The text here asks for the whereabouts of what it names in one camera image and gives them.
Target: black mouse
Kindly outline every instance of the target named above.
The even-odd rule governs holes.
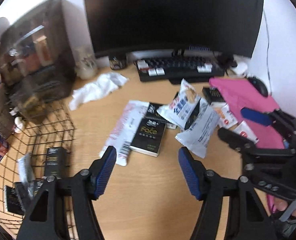
[[[256,77],[248,77],[247,79],[263,97],[268,96],[268,90],[264,82]]]

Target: computer keyboard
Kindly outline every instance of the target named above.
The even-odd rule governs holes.
[[[224,70],[208,57],[144,58],[136,62],[136,67],[141,82],[182,78],[201,78],[200,82],[205,82],[214,76],[224,76]]]

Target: monitor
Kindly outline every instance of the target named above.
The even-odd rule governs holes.
[[[153,49],[251,57],[264,0],[85,0],[96,57]]]

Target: red logo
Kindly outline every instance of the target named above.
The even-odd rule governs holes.
[[[241,133],[240,133],[240,135],[242,136],[242,137],[248,137],[248,134],[246,133],[246,132],[244,132],[244,131],[242,131]]]

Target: wire basket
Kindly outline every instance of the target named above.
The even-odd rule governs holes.
[[[43,120],[40,124],[36,125],[36,122],[31,122],[29,117],[25,120],[26,129],[22,133],[12,133],[7,138],[10,148],[0,162],[0,225],[14,238],[18,234],[23,216],[10,213],[6,210],[3,191],[6,185],[14,187],[14,182],[20,181],[17,159],[27,153],[32,154],[31,166],[35,177],[36,179],[42,179],[47,148],[63,147],[67,150],[66,174],[67,176],[69,175],[68,169],[70,166],[75,127],[62,101],[52,102],[43,106],[43,108],[43,116],[41,118]],[[8,112],[4,109],[0,113],[0,120],[5,120],[8,115]],[[78,239],[71,198],[65,198],[65,206],[70,238]]]

